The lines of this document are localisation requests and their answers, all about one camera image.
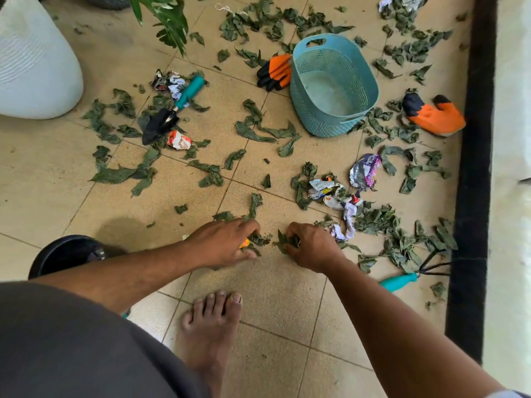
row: black and orange glove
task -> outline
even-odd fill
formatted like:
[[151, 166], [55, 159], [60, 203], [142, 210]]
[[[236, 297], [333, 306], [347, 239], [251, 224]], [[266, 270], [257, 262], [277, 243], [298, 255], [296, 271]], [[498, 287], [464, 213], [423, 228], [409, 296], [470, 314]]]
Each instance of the black and orange glove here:
[[464, 128], [465, 118], [446, 96], [437, 95], [433, 103], [436, 107], [425, 104], [418, 94], [408, 93], [402, 106], [409, 120], [430, 133], [448, 137]]
[[290, 57], [291, 54], [283, 54], [282, 56], [275, 56], [269, 60], [256, 73], [258, 77], [257, 85], [265, 88], [268, 92], [271, 92], [273, 89], [280, 91], [282, 88], [288, 86], [291, 81]]

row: black floor trim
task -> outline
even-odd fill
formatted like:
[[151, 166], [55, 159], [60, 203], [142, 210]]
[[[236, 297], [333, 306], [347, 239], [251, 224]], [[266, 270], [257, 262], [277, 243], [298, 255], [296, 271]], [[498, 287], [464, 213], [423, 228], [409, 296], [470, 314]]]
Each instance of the black floor trim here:
[[446, 335], [481, 363], [491, 193], [496, 0], [476, 0], [468, 60], [461, 162], [455, 202]]

